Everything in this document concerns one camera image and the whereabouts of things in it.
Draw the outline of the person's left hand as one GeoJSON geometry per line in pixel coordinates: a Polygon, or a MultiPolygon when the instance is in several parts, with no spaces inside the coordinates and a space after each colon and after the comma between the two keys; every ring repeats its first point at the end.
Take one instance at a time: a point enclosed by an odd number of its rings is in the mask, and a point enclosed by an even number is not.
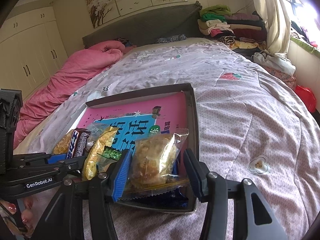
{"type": "Polygon", "coordinates": [[[1,232],[13,235],[16,239],[29,239],[34,231],[33,204],[32,197],[11,202],[1,199],[1,232]]]}

